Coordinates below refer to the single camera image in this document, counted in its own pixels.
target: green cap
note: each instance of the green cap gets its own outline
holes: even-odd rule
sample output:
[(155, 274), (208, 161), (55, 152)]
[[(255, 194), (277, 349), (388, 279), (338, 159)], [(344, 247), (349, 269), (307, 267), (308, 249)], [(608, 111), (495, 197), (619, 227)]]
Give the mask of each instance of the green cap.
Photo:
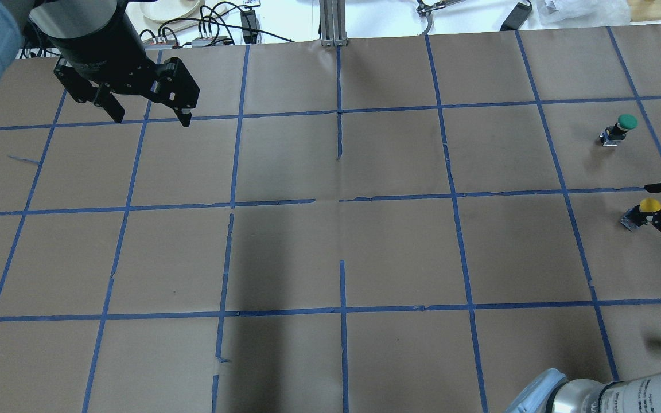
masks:
[(624, 113), (624, 115), (619, 116), (619, 120), (617, 120), (617, 122), (622, 129), (627, 131), (637, 127), (637, 118), (628, 113)]

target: wooden board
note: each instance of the wooden board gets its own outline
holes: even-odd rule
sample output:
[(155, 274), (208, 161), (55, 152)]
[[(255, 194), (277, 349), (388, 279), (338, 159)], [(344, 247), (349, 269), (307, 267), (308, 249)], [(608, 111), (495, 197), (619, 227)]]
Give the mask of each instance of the wooden board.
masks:
[(661, 0), (627, 0), (632, 22), (661, 20)]

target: clear plastic bag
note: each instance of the clear plastic bag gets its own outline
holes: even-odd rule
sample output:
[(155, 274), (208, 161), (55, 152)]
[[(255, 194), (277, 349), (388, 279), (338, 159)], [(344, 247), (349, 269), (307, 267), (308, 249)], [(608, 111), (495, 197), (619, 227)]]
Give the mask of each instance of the clear plastic bag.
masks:
[(596, 27), (629, 23), (627, 0), (537, 0), (543, 26)]

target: metal frame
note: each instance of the metal frame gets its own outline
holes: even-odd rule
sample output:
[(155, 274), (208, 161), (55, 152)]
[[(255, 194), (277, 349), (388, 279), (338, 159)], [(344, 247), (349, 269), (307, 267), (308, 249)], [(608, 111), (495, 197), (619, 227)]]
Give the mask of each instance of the metal frame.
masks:
[(346, 0), (320, 0), (320, 43), (325, 47), (348, 45)]

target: yellow cap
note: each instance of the yellow cap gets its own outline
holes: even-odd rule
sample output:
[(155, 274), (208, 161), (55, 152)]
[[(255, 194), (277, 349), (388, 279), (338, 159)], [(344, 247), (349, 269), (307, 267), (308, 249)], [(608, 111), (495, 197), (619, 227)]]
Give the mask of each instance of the yellow cap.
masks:
[(639, 203), (639, 212), (656, 212), (661, 209), (661, 204), (654, 198), (645, 198)]

